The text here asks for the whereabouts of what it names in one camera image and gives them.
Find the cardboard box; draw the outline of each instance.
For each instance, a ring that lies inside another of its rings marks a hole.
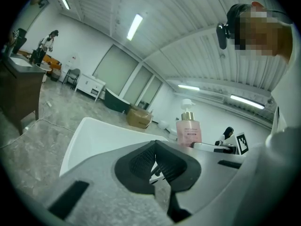
[[[131,108],[127,113],[127,122],[130,126],[145,129],[152,120],[152,114],[146,110]]]

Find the white cabinet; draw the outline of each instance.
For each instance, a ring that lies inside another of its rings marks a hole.
[[[104,86],[105,86],[105,82],[95,78],[94,76],[81,74],[78,83],[76,85],[75,91],[79,89],[93,96],[96,101]]]

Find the wooden cabinet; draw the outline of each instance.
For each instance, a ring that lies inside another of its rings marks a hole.
[[[36,120],[39,118],[43,75],[43,70],[36,65],[22,67],[16,65],[10,58],[3,58],[0,61],[0,106],[17,127],[20,135],[23,133],[22,118],[33,111],[36,112]]]
[[[79,89],[90,96],[93,96],[96,101],[104,86],[105,82],[95,78],[94,76],[81,74],[75,91]]]

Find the white ceiling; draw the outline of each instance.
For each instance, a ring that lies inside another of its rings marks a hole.
[[[267,104],[270,92],[285,72],[279,57],[251,59],[228,46],[221,50],[215,28],[226,22],[236,3],[253,0],[68,0],[61,13],[112,37],[155,70],[179,94],[224,108],[270,128],[275,104]],[[274,0],[257,0],[282,10]],[[127,32],[136,14],[143,17],[132,41]],[[198,86],[190,93],[177,85]],[[230,99],[231,94],[265,104],[263,110]]]

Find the woman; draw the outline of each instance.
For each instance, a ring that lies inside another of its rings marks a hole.
[[[220,136],[220,138],[215,142],[215,145],[221,145],[221,144],[223,144],[224,140],[226,140],[226,139],[228,139],[229,137],[231,137],[232,134],[233,134],[233,132],[234,132],[234,129],[233,129],[232,127],[228,127],[228,128],[225,130],[224,134],[222,134],[222,135]]]
[[[49,50],[50,52],[52,52],[55,36],[58,36],[58,30],[52,31],[48,36],[46,36],[46,38],[42,39],[39,42],[39,47],[36,51],[35,57],[35,63],[38,64],[38,66],[40,65],[40,63],[42,63],[42,60],[47,51]]]

